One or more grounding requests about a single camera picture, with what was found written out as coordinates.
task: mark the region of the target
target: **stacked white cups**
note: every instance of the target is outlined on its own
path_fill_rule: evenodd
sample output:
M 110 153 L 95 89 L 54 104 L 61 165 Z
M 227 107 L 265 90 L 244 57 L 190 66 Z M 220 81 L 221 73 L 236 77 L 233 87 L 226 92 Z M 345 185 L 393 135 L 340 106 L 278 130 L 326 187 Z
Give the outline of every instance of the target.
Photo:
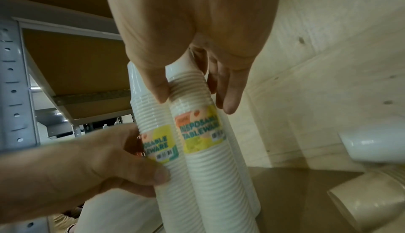
M 176 128 L 167 104 L 159 104 L 147 90 L 132 62 L 128 63 L 131 86 L 131 106 L 141 137 L 165 129 L 167 138 L 174 138 L 175 148 L 156 151 L 148 155 L 158 162 L 165 159 L 169 169 L 169 183 L 156 186 L 156 198 L 167 233 L 204 233 L 204 225 L 194 195 L 183 147 L 176 134 Z
M 184 115 L 190 115 L 191 118 L 195 115 L 195 118 L 198 118 L 200 112 L 204 113 L 207 108 L 212 109 L 214 104 L 210 91 L 189 51 L 166 67 L 166 76 L 170 85 L 170 110 L 176 122 L 179 122 L 179 116 L 182 118 Z M 208 121 L 201 119 L 201 124 Z M 186 137 L 179 129 L 178 126 L 183 144 L 187 143 Z M 222 136 L 221 130 L 216 129 L 216 132 L 210 134 L 212 143 L 220 142 L 218 136 Z M 193 152 L 187 147 L 185 158 L 205 231 L 258 233 L 228 142 L 222 141 L 207 149 Z
M 249 169 L 246 165 L 245 159 L 243 158 L 238 140 L 236 139 L 235 133 L 232 130 L 232 126 L 229 122 L 228 116 L 222 110 L 218 110 L 218 115 L 221 119 L 225 134 L 227 135 L 229 146 L 231 148 L 233 158 L 235 159 L 240 179 L 242 180 L 242 184 L 245 187 L 250 208 L 252 209 L 253 215 L 256 217 L 260 213 L 261 206 L 252 182 L 252 178 L 250 177 Z

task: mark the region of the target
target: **yellow label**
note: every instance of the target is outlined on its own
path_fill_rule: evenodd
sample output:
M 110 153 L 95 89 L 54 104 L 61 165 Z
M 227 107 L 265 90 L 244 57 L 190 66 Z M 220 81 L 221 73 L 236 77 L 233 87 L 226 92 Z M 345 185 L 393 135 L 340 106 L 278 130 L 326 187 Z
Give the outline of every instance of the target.
M 178 158 L 178 150 L 170 125 L 164 125 L 141 134 L 146 157 L 159 163 Z
M 208 149 L 226 138 L 214 105 L 176 116 L 175 121 L 186 154 Z

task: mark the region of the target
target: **beige cup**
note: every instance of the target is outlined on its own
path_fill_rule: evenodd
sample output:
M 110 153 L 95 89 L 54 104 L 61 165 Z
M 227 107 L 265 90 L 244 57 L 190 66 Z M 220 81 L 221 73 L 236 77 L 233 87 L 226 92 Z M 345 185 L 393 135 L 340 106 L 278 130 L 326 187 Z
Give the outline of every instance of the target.
M 356 230 L 376 230 L 405 212 L 405 168 L 388 166 L 368 172 L 328 194 Z

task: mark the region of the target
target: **white plastic wrapped cup stack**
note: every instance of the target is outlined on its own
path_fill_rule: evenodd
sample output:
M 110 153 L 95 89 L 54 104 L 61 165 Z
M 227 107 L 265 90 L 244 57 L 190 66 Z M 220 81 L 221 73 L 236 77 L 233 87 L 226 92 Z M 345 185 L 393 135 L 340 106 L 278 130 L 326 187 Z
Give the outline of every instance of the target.
M 132 62 L 128 63 L 131 106 L 146 156 L 169 169 L 169 183 L 156 186 L 156 197 L 167 233 L 204 233 L 184 159 L 183 148 L 167 104 L 159 104 L 147 90 Z
M 166 67 L 170 110 L 207 233 L 258 233 L 204 76 L 189 51 Z
M 232 126 L 229 122 L 228 116 L 222 110 L 218 110 L 218 115 L 221 119 L 224 132 L 227 135 L 229 146 L 231 148 L 233 158 L 235 159 L 240 179 L 242 180 L 242 184 L 245 187 L 250 208 L 252 209 L 253 215 L 257 217 L 261 210 L 260 201 L 257 197 L 252 178 L 250 177 L 249 169 L 240 150 L 238 140 L 236 139 L 235 133 L 232 130 Z

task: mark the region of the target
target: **product sticker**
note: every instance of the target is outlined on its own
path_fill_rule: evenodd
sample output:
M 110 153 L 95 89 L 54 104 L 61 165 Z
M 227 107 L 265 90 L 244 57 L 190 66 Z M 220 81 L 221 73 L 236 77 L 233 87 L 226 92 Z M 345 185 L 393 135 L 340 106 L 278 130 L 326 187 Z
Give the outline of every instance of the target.
M 226 139 L 214 105 L 176 116 L 175 121 L 186 154 L 208 149 Z
M 141 135 L 147 158 L 167 163 L 178 158 L 178 150 L 170 125 L 164 125 Z

